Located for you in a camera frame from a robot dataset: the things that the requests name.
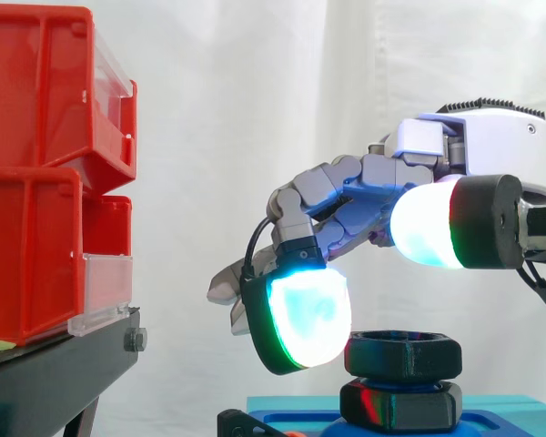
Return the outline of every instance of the screw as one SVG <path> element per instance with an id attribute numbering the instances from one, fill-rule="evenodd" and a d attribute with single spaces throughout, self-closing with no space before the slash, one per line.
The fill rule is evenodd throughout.
<path id="1" fill-rule="evenodd" d="M 245 432 L 241 427 L 237 427 L 232 432 L 232 437 L 245 437 Z"/>
<path id="2" fill-rule="evenodd" d="M 147 346 L 146 328 L 129 328 L 124 338 L 124 350 L 127 352 L 143 352 Z"/>

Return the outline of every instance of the white backdrop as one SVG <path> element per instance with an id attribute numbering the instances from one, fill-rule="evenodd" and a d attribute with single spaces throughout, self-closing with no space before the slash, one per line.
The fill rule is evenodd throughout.
<path id="1" fill-rule="evenodd" d="M 546 1 L 82 3 L 139 85 L 137 182 L 121 192 L 134 202 L 134 304 L 149 332 L 138 365 L 102 396 L 96 437 L 211 436 L 217 413 L 247 396 L 338 393 L 341 360 L 268 374 L 250 338 L 229 334 L 228 309 L 205 299 L 270 192 L 444 103 L 546 110 Z M 546 401 L 546 309 L 515 273 L 434 275 L 370 244 L 337 267 L 355 329 L 444 332 L 463 347 L 464 392 Z"/>

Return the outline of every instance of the red storage bin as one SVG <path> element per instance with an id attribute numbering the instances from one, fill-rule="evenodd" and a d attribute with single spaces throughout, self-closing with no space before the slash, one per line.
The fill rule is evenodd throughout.
<path id="1" fill-rule="evenodd" d="M 131 202 L 82 194 L 71 168 L 0 168 L 0 340 L 128 315 Z"/>
<path id="2" fill-rule="evenodd" d="M 0 5 L 0 167 L 70 167 L 87 192 L 136 177 L 137 89 L 88 9 Z"/>

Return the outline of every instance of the black shelf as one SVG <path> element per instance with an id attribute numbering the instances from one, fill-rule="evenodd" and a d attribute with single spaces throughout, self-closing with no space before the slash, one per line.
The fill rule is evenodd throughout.
<path id="1" fill-rule="evenodd" d="M 125 342 L 139 320 L 0 352 L 0 437 L 88 436 L 99 395 L 137 362 Z"/>

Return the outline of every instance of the blue platform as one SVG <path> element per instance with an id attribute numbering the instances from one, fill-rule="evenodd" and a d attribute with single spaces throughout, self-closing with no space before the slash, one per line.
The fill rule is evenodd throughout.
<path id="1" fill-rule="evenodd" d="M 308 437 L 348 435 L 351 437 L 372 437 L 374 432 L 353 430 L 346 423 L 335 423 L 339 417 L 337 396 L 282 396 L 254 397 L 248 399 L 248 412 L 259 419 L 266 419 L 280 431 L 304 432 Z M 438 437 L 519 437 L 532 435 L 546 437 L 546 405 L 526 396 L 464 396 L 462 419 L 465 423 L 451 434 L 437 434 Z"/>

